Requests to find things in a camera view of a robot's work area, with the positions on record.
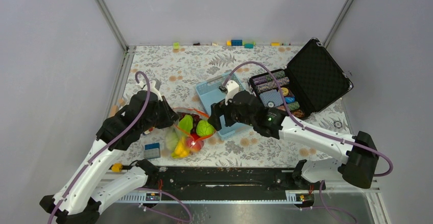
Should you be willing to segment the light blue plastic basket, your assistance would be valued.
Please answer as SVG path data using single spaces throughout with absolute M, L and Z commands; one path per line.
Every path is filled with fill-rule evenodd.
M 201 104 L 208 115 L 211 114 L 211 105 L 225 98 L 226 94 L 220 90 L 220 86 L 229 76 L 229 74 L 230 72 L 226 72 L 196 85 L 197 95 L 199 96 Z M 217 131 L 217 134 L 222 140 L 226 140 L 236 134 L 239 134 L 240 132 L 251 129 L 251 127 L 242 123 L 235 123 L 231 127 L 226 127 L 223 116 L 220 117 L 220 121 L 222 124 L 222 129 Z

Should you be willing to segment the green pepper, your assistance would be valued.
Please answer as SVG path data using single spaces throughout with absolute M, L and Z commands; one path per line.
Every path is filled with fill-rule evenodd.
M 214 127 L 207 120 L 200 120 L 196 127 L 196 134 L 200 137 L 211 136 L 214 131 Z

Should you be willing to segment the dark purple grapes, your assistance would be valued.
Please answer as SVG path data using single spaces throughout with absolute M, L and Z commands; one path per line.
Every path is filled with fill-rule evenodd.
M 193 123 L 198 123 L 201 120 L 201 117 L 198 114 L 182 113 L 182 112 L 178 114 L 180 120 L 182 120 L 187 115 L 193 119 Z

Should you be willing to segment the green white cabbage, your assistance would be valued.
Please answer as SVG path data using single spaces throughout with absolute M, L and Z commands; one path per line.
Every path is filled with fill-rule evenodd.
M 169 151 L 174 151 L 179 142 L 179 137 L 175 131 L 170 131 L 165 136 L 165 147 Z

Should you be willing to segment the green star fruit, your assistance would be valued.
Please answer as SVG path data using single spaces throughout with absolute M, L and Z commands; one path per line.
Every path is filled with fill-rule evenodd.
M 190 134 L 194 127 L 193 119 L 190 116 L 185 116 L 178 123 L 178 128 L 184 131 L 186 134 Z

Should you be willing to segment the clear zip top bag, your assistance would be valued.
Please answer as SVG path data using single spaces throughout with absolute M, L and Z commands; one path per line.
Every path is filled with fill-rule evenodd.
M 200 110 L 177 107 L 174 111 L 178 119 L 165 136 L 165 148 L 172 158 L 181 159 L 199 152 L 216 130 L 208 122 L 209 115 Z

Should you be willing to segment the red apple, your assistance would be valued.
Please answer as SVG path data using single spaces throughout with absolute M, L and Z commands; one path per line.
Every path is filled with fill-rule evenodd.
M 203 140 L 197 134 L 192 134 L 191 136 L 187 137 L 185 143 L 186 143 L 186 147 L 192 153 L 199 152 L 203 148 L 203 145 L 204 145 Z

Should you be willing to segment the yellow banana bunch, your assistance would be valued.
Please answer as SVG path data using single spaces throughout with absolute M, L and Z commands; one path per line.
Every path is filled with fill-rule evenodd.
M 176 144 L 175 149 L 171 153 L 172 158 L 185 158 L 190 155 L 190 149 L 187 146 L 186 140 L 188 137 L 181 137 Z

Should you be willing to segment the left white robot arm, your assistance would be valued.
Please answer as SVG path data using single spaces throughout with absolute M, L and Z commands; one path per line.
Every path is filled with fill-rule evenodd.
M 178 115 L 159 91 L 139 91 L 128 105 L 104 120 L 89 153 L 65 186 L 54 195 L 46 195 L 40 206 L 50 214 L 48 223 L 95 223 L 100 214 L 120 197 L 135 188 L 154 188 L 158 168 L 143 159 L 129 173 L 108 185 L 98 183 L 120 155 L 150 129 L 172 126 Z

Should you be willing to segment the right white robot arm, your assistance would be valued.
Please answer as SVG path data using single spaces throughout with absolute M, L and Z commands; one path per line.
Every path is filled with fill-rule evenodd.
M 263 137 L 300 143 L 329 156 L 320 161 L 302 161 L 293 183 L 306 189 L 322 180 L 345 180 L 362 189 L 371 187 L 379 153 L 370 134 L 357 135 L 326 130 L 292 117 L 286 111 L 264 106 L 257 97 L 241 91 L 211 105 L 209 123 L 216 129 L 235 123 L 251 126 Z

